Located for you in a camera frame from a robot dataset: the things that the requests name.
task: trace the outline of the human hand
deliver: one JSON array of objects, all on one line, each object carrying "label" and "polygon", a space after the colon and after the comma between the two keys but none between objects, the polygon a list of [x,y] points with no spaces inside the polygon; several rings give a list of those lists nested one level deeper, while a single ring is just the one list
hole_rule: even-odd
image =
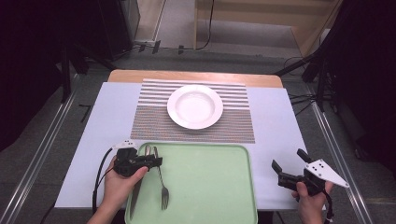
[{"label": "human hand", "polygon": [[128,195],[133,190],[134,185],[142,179],[149,170],[149,168],[145,166],[138,169],[133,175],[124,177],[113,170],[115,159],[116,156],[111,160],[111,163],[106,169],[108,173],[105,176],[105,195],[102,203],[88,223],[111,223],[112,218],[120,210],[128,198]]},{"label": "human hand", "polygon": [[[298,205],[298,213],[300,216],[300,220],[304,224],[321,224],[322,220],[322,208],[326,203],[326,196],[323,193],[319,193],[314,196],[308,195],[308,189],[306,188],[305,183],[298,182],[297,192],[294,191],[291,195],[294,198],[300,197],[299,205]],[[326,181],[325,189],[327,193],[330,193],[332,190],[332,182]]]}]

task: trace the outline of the table surface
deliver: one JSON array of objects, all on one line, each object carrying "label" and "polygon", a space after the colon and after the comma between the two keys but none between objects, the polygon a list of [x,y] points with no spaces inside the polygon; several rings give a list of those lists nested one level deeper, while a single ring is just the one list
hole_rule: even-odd
[{"label": "table surface", "polygon": [[[304,169],[304,162],[296,154],[298,148],[305,149],[304,140],[279,77],[137,70],[115,70],[102,86],[55,207],[92,206],[92,186],[99,163],[109,147],[129,137],[134,122],[131,114],[136,111],[143,78],[245,83],[256,143],[241,145],[250,156],[257,208],[297,208],[290,190],[277,185],[277,174],[271,167],[272,160],[276,160],[285,172],[293,175],[300,175]],[[135,141],[139,146],[150,142]],[[98,190],[98,202],[102,201],[102,196],[103,184]]]}]

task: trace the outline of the white table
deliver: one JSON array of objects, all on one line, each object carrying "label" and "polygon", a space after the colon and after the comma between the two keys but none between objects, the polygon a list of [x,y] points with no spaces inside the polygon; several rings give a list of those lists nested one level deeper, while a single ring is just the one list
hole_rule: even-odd
[{"label": "white table", "polygon": [[[139,83],[103,84],[55,207],[92,207],[99,164],[109,148],[129,138],[140,88]],[[257,87],[247,87],[247,96],[256,143],[241,145],[250,155],[257,208],[296,209],[290,190],[277,185],[277,175],[271,167],[272,160],[276,160],[284,172],[293,175],[301,175],[304,169],[304,162],[296,154],[298,148],[305,149],[304,141],[289,96],[285,89]],[[138,145],[148,142],[135,141]],[[115,153],[110,153],[105,164]],[[98,190],[98,203],[102,196],[103,184]]]}]

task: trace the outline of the hand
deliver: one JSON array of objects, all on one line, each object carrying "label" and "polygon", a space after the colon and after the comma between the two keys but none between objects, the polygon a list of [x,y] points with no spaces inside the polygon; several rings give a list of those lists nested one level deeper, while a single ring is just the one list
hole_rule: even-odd
[{"label": "hand", "polygon": [[[327,193],[332,190],[332,182],[326,182],[325,189]],[[303,182],[297,183],[297,191],[294,191],[291,195],[294,198],[300,197],[298,205],[298,213],[300,220],[304,224],[321,224],[322,220],[322,208],[326,203],[326,196],[323,193],[319,193],[315,196],[308,195],[308,189]]]},{"label": "hand", "polygon": [[114,167],[114,160],[111,160],[106,171],[109,171],[105,176],[105,195],[98,210],[93,215],[88,223],[111,223],[111,220],[120,210],[128,195],[134,189],[134,185],[146,174],[148,167],[142,167],[131,175],[124,177],[118,175],[112,168]]}]

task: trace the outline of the green tray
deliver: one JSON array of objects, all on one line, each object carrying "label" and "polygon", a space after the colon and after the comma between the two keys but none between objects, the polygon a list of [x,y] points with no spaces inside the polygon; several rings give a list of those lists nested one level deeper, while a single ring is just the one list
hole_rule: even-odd
[{"label": "green tray", "polygon": [[[125,223],[257,223],[248,151],[244,147],[147,144],[157,147],[163,157],[163,183],[170,193],[168,208],[161,209],[162,185],[157,168],[152,168],[143,178],[132,219],[132,193],[128,198]],[[144,154],[145,146],[139,154]]]}]

